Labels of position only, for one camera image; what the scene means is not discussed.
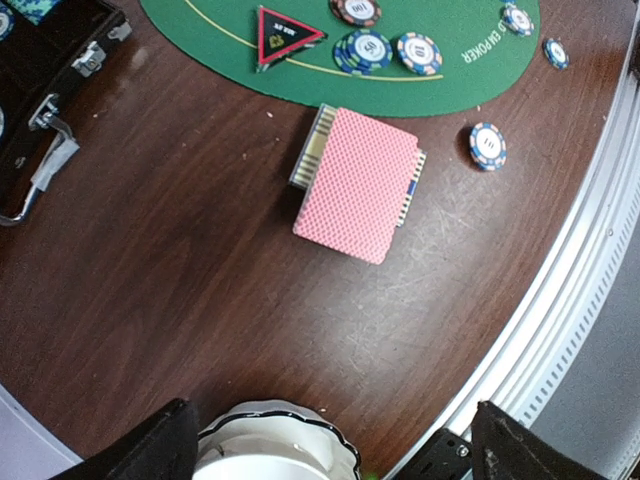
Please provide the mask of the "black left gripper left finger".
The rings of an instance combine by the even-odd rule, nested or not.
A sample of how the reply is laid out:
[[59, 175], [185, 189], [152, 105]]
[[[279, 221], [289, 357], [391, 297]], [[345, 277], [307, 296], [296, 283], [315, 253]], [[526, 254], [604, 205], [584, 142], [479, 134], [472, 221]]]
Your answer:
[[198, 451], [198, 414], [173, 399], [98, 454], [58, 479], [190, 479]]

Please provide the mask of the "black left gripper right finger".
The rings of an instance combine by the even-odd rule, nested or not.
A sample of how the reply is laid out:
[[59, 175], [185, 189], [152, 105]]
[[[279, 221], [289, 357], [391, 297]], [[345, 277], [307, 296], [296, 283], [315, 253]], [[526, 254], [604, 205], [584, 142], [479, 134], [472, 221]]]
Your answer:
[[471, 423], [474, 479], [603, 479], [561, 454], [490, 401]]

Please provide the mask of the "blue beige 10 chip stack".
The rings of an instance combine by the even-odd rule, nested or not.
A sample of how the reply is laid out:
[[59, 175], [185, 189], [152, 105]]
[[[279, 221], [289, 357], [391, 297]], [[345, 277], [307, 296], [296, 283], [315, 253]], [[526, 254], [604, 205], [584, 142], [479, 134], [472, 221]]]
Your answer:
[[480, 122], [474, 125], [469, 136], [469, 145], [471, 157], [481, 170], [496, 171], [505, 165], [506, 141], [494, 124]]

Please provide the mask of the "red card deck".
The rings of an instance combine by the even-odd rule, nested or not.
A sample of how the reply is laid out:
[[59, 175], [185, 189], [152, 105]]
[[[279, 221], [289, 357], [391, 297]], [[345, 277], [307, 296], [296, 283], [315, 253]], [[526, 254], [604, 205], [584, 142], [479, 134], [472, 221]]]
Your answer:
[[417, 136], [321, 105], [289, 177], [305, 192], [293, 233], [381, 264], [406, 220], [425, 163]]

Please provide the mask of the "blue green 50 chip stack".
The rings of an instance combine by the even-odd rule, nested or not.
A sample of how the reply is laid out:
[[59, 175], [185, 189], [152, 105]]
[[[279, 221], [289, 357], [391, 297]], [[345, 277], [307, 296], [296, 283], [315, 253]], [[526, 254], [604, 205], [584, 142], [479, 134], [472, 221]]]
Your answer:
[[570, 56], [559, 40], [547, 38], [544, 40], [542, 48], [547, 60], [554, 68], [558, 70], [568, 68]]

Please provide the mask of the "100 chip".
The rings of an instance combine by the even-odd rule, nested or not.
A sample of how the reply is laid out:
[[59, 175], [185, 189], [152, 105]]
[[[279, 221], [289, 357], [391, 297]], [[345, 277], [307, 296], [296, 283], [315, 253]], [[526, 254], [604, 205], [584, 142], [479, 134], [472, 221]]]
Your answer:
[[375, 0], [330, 0], [329, 7], [338, 19], [355, 27], [372, 27], [382, 17]]

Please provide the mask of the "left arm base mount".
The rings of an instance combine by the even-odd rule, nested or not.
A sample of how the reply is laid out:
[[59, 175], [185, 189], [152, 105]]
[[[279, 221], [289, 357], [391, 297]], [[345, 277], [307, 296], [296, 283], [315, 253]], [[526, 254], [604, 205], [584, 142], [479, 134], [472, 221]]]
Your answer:
[[385, 479], [460, 480], [472, 469], [472, 445], [446, 428], [437, 430], [410, 459]]

